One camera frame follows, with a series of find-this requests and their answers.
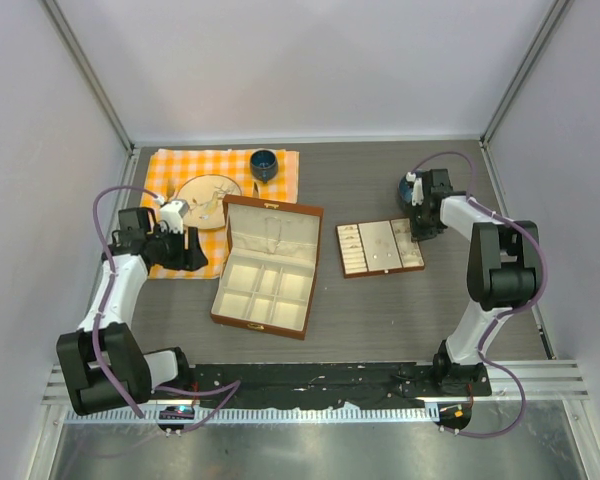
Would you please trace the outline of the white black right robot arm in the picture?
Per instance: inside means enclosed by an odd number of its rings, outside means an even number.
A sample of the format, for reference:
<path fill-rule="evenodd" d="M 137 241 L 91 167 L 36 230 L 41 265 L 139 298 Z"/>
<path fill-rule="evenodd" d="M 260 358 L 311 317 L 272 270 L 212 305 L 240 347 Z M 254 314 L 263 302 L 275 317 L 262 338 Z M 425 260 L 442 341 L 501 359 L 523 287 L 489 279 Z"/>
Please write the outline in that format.
<path fill-rule="evenodd" d="M 470 302 L 434 355 L 429 377 L 445 396 L 488 395 L 485 357 L 492 338 L 546 288 L 538 227 L 508 219 L 455 191 L 445 169 L 408 172 L 404 183 L 413 240 L 433 239 L 452 229 L 469 241 Z"/>

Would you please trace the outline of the brown jewelry tray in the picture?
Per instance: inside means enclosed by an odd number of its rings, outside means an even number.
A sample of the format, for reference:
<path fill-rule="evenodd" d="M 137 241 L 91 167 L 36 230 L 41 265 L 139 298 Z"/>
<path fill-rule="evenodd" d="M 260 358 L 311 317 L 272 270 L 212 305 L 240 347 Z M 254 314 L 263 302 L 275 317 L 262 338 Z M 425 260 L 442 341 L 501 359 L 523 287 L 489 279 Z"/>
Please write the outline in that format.
<path fill-rule="evenodd" d="M 410 234 L 394 234 L 394 229 L 410 230 Z M 425 269 L 419 243 L 411 236 L 406 218 L 336 226 L 339 252 L 345 278 L 388 275 Z M 419 252 L 420 259 L 407 260 L 404 255 Z"/>

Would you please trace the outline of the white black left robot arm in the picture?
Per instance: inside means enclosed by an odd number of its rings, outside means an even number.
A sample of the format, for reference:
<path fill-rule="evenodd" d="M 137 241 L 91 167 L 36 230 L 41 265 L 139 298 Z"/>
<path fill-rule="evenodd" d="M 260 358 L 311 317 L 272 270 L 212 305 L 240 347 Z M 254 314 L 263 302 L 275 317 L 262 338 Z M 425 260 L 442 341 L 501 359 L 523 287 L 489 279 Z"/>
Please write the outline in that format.
<path fill-rule="evenodd" d="M 185 224 L 188 206 L 170 201 L 119 211 L 119 227 L 103 252 L 103 275 L 76 331 L 63 334 L 56 352 L 78 415 L 138 407 L 159 388 L 185 397 L 193 385 L 179 347 L 144 353 L 130 329 L 136 302 L 151 269 L 195 272 L 208 264 L 198 230 Z"/>

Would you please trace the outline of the brown jewelry box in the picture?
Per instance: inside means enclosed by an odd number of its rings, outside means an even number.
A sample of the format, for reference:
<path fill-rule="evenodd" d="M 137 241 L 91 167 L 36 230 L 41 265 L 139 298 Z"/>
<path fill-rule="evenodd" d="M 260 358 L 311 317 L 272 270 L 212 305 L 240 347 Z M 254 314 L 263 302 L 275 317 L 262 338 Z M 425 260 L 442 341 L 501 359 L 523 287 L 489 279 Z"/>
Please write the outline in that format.
<path fill-rule="evenodd" d="M 221 325 L 303 340 L 316 284 L 324 209 L 229 195 L 227 258 L 211 307 Z"/>

